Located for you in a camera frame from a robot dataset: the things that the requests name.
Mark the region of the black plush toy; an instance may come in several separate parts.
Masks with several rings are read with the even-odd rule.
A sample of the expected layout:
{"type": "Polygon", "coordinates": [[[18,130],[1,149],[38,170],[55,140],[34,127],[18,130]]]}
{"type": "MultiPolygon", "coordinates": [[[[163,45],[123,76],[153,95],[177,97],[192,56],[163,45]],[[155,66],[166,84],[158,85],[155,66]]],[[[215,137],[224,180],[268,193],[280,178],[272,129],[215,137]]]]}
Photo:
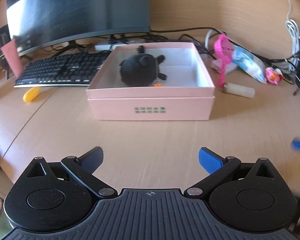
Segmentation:
{"type": "Polygon", "coordinates": [[[154,57],[146,53],[144,46],[137,48],[137,54],[120,63],[121,81],[129,87],[147,87],[157,79],[166,81],[167,75],[160,71],[164,55],[154,57]]]}

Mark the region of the orange toy piece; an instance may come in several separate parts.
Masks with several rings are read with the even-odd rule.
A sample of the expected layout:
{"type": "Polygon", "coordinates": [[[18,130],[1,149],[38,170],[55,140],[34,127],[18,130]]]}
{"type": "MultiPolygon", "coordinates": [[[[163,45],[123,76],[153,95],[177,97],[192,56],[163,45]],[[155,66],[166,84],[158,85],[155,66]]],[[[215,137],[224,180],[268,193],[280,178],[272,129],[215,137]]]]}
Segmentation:
{"type": "Polygon", "coordinates": [[[154,87],[164,87],[164,85],[159,84],[159,83],[156,83],[156,84],[154,84],[153,86],[154,86],[154,87]]]}

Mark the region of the pink duck toy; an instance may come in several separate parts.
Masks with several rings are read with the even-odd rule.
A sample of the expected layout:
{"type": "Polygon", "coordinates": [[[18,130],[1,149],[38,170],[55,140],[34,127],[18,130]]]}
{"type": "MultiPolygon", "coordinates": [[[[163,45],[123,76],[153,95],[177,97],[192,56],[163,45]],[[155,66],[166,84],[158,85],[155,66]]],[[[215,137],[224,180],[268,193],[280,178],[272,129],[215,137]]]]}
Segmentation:
{"type": "Polygon", "coordinates": [[[279,68],[268,67],[265,70],[266,80],[272,85],[279,85],[283,79],[283,74],[279,68]]]}

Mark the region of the pink card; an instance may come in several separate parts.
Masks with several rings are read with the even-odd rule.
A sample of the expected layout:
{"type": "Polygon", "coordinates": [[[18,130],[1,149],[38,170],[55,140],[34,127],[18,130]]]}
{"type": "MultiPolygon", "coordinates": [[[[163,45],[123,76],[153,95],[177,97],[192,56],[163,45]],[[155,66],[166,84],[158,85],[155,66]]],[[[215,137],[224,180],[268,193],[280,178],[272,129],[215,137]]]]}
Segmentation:
{"type": "Polygon", "coordinates": [[[21,64],[21,59],[19,58],[18,52],[17,52],[17,46],[15,40],[11,40],[4,46],[2,46],[1,51],[11,68],[13,74],[16,77],[21,76],[23,72],[23,65],[21,64]]]}

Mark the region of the blue tissue pack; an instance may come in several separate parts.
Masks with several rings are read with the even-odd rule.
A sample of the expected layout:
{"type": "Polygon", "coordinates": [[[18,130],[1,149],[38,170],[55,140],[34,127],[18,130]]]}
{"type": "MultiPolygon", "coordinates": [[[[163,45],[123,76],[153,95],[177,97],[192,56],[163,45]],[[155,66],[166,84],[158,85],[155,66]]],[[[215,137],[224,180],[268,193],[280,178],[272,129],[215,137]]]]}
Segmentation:
{"type": "Polygon", "coordinates": [[[264,63],[250,51],[235,46],[232,61],[256,81],[267,83],[264,75],[264,63]]]}

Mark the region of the pink toy strainer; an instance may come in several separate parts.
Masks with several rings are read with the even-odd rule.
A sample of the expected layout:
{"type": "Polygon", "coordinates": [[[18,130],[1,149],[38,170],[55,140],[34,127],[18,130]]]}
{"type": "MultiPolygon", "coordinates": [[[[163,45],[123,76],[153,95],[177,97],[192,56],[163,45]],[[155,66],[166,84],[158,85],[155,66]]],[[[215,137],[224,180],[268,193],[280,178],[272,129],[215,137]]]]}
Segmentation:
{"type": "Polygon", "coordinates": [[[232,61],[234,49],[228,37],[224,34],[219,34],[217,40],[214,42],[214,51],[217,59],[221,60],[220,77],[218,87],[223,87],[225,83],[225,69],[232,61]]]}

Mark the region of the curved computer monitor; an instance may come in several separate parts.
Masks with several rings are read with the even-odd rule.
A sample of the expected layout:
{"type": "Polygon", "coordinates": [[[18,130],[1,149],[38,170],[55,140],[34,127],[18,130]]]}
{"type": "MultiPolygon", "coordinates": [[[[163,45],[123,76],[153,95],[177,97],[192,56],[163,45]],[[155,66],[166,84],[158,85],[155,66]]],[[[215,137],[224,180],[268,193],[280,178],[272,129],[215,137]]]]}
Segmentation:
{"type": "Polygon", "coordinates": [[[6,0],[19,55],[63,42],[150,31],[149,0],[6,0]]]}

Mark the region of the white power strip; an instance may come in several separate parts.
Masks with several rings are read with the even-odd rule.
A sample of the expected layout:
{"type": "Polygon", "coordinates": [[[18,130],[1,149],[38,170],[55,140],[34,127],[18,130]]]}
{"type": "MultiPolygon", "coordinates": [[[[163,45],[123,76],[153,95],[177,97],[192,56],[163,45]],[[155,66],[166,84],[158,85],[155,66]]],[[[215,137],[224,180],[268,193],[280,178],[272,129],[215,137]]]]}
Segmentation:
{"type": "Polygon", "coordinates": [[[125,45],[126,45],[125,43],[121,43],[121,42],[115,43],[115,44],[108,44],[106,42],[100,42],[100,43],[96,44],[94,46],[94,48],[95,48],[95,51],[104,51],[104,50],[112,51],[116,47],[125,46],[125,45]]]}

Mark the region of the pink cardboard box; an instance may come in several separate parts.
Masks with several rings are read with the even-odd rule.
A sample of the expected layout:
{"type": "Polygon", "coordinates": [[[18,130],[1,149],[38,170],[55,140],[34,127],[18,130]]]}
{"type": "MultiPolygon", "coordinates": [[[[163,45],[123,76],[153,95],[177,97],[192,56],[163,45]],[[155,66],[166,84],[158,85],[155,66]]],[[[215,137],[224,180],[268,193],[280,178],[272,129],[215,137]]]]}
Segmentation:
{"type": "Polygon", "coordinates": [[[160,71],[167,80],[147,87],[129,87],[121,81],[120,63],[137,54],[138,44],[116,47],[86,90],[98,120],[193,121],[209,120],[215,85],[194,44],[143,44],[154,57],[165,56],[160,71]],[[154,87],[159,83],[164,87],[154,87]]]}

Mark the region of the yellow corn toy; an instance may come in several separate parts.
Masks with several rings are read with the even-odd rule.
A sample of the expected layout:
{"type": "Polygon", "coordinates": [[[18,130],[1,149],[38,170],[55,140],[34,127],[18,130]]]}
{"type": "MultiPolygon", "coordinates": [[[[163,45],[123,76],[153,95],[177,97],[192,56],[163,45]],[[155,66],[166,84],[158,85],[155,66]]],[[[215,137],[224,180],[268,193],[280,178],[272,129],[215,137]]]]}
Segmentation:
{"type": "Polygon", "coordinates": [[[23,102],[32,102],[40,94],[40,87],[32,87],[23,95],[23,102]]]}

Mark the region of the black keyboard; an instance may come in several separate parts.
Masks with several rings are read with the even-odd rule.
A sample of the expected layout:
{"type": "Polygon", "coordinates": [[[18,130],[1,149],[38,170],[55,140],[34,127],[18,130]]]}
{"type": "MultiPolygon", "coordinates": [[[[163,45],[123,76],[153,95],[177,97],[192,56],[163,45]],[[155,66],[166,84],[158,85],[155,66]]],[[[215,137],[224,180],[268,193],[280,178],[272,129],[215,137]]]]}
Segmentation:
{"type": "Polygon", "coordinates": [[[15,87],[88,86],[110,51],[52,56],[30,63],[15,87]]]}

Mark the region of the black device behind card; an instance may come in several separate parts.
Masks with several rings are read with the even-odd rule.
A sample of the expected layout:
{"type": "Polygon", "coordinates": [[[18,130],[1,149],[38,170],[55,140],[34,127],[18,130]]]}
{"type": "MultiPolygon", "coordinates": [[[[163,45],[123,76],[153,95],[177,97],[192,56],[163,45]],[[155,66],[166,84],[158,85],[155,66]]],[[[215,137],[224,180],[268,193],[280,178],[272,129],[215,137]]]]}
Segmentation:
{"type": "Polygon", "coordinates": [[[0,28],[0,58],[3,55],[1,48],[10,41],[11,41],[10,32],[9,32],[8,25],[6,24],[0,28]]]}

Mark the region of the white cylinder tube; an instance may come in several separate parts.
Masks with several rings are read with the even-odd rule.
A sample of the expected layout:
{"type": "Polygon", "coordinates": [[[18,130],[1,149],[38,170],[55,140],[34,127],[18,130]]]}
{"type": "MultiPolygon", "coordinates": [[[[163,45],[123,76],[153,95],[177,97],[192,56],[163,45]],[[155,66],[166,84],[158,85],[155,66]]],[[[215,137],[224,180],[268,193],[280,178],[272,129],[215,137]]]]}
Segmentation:
{"type": "Polygon", "coordinates": [[[236,85],[233,83],[225,83],[222,92],[250,99],[254,98],[255,96],[255,90],[253,88],[236,85]]]}

